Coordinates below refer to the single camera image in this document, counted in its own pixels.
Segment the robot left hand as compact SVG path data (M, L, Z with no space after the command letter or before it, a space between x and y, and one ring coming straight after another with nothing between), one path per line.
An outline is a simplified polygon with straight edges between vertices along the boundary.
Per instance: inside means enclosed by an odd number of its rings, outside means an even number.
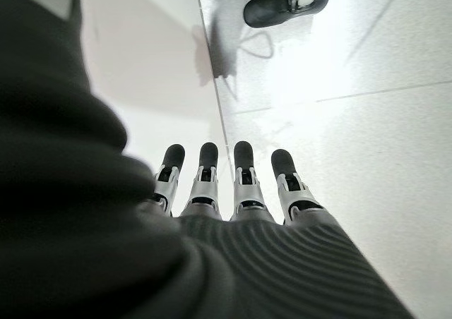
M90 91L80 0L1 0L2 318L409 318L302 183L271 157L284 222L265 205L248 142L221 219L218 151L201 148L171 213L181 145L156 174Z

